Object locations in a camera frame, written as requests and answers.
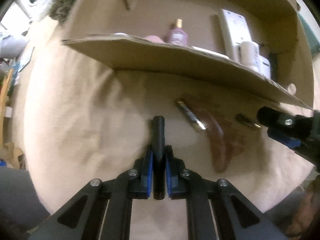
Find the beige bed cover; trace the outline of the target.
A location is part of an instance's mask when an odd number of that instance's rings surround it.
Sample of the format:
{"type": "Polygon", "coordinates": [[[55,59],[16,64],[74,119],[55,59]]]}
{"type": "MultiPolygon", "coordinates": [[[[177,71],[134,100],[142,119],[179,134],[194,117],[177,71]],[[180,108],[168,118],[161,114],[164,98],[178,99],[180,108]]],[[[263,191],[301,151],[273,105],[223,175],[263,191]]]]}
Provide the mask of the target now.
{"type": "Polygon", "coordinates": [[[150,141],[150,120],[165,117],[174,155],[208,180],[225,178],[265,212],[298,187],[313,165],[268,138],[265,129],[235,122],[265,104],[248,93],[176,75],[114,71],[61,44],[62,29],[45,18],[33,23],[33,60],[20,75],[15,110],[23,109],[21,145],[41,203],[54,213],[91,179],[116,178],[132,167],[150,141]],[[235,132],[225,172],[214,170],[206,133],[176,106],[184,98],[207,107],[235,132]]]}

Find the cardboard box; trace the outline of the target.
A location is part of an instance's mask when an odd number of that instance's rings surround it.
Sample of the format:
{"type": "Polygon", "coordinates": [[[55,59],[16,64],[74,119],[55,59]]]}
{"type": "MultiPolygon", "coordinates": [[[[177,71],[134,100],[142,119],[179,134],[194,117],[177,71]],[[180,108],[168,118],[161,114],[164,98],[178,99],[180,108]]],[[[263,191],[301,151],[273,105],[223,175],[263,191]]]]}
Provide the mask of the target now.
{"type": "Polygon", "coordinates": [[[114,69],[188,76],[273,102],[313,107],[312,58],[295,0],[77,0],[62,41],[114,69]],[[192,49],[226,53],[221,9],[244,16],[264,57],[276,56],[274,80],[231,59],[192,49]],[[165,40],[178,18],[188,34],[186,47],[165,40]],[[148,35],[164,43],[145,40],[148,35]]]}

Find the pink cartoon case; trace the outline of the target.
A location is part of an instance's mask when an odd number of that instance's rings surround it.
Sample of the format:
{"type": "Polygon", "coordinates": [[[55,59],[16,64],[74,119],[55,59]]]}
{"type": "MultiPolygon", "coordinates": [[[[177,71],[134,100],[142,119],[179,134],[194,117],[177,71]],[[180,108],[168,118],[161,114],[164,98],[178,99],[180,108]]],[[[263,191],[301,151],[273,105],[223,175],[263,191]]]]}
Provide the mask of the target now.
{"type": "Polygon", "coordinates": [[[164,43],[164,41],[156,35],[148,35],[144,37],[144,39],[153,43],[164,43]]]}

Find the black and white fluffy blanket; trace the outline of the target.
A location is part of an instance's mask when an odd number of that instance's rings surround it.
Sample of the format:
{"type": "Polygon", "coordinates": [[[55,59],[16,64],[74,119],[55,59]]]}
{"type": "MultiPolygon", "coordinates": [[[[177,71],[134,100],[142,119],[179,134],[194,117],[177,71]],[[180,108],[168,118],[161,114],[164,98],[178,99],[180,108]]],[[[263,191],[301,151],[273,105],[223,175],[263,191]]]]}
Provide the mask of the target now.
{"type": "Polygon", "coordinates": [[[63,26],[76,0],[51,0],[48,16],[63,26]]]}

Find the white remote control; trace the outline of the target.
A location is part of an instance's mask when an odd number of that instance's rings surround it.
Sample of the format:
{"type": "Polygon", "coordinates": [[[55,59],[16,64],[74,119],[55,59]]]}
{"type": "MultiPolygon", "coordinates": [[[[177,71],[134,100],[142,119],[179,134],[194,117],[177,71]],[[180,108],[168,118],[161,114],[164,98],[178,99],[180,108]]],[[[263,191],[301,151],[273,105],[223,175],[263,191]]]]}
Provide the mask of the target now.
{"type": "Polygon", "coordinates": [[[246,19],[235,12],[221,9],[219,20],[226,55],[231,60],[240,63],[240,45],[244,41],[252,40],[246,19]]]}

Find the white cylinder roll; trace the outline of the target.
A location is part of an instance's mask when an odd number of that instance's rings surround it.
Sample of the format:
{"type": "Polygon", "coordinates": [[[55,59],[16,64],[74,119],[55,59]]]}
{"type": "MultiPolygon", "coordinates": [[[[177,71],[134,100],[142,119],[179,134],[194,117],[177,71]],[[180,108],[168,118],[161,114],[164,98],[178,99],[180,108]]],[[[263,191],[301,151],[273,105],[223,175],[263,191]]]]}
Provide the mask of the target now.
{"type": "Polygon", "coordinates": [[[208,49],[200,48],[200,47],[197,47],[197,46],[192,46],[192,49],[196,50],[196,51],[199,51],[199,52],[202,52],[202,53],[210,54],[210,55],[213,55],[213,56],[217,56],[217,57],[229,60],[228,56],[226,56],[224,54],[221,54],[221,53],[217,53],[217,52],[208,50],[208,49]]]}

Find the pink perfume bottle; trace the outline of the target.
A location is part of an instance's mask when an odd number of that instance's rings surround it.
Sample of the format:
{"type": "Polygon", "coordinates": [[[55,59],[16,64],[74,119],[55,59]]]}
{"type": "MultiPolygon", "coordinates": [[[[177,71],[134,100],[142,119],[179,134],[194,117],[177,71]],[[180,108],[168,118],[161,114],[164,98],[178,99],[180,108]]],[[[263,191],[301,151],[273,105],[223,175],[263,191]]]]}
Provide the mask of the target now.
{"type": "Polygon", "coordinates": [[[183,29],[183,20],[178,18],[175,23],[170,27],[169,32],[165,38],[168,44],[183,46],[188,45],[188,34],[183,29]]]}

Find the black gold battery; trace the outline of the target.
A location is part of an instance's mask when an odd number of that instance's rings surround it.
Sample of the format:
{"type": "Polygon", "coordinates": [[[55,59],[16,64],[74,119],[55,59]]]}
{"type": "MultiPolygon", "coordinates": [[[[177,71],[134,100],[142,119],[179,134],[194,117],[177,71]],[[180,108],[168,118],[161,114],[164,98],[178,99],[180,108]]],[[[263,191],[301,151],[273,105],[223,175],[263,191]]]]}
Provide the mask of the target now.
{"type": "Polygon", "coordinates": [[[206,130],[205,125],[199,120],[199,118],[195,115],[195,113],[191,110],[191,108],[186,104],[184,100],[177,99],[176,106],[197,132],[206,130]]]}
{"type": "Polygon", "coordinates": [[[235,119],[236,119],[237,122],[239,122],[239,123],[251,128],[251,129],[261,129],[261,126],[259,124],[257,124],[252,119],[246,117],[243,114],[237,114],[235,116],[235,119]]]}

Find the small white bottle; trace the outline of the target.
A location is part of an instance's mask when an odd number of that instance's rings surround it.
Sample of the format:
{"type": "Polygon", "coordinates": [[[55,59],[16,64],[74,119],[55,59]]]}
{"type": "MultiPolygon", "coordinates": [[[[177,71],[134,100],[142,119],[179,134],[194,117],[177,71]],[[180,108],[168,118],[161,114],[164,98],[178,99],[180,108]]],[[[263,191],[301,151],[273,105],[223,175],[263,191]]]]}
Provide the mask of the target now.
{"type": "Polygon", "coordinates": [[[240,44],[240,61],[245,67],[259,72],[259,45],[253,41],[244,41],[240,44]]]}

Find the white earbuds case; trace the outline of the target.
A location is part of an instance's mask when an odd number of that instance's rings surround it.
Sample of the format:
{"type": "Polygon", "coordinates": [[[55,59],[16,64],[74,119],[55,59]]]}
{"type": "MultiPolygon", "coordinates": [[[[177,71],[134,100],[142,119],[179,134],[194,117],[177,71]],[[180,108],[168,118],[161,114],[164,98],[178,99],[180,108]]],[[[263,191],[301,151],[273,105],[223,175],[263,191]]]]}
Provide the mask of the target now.
{"type": "Polygon", "coordinates": [[[259,56],[259,73],[267,79],[271,79],[271,65],[267,58],[259,56]]]}

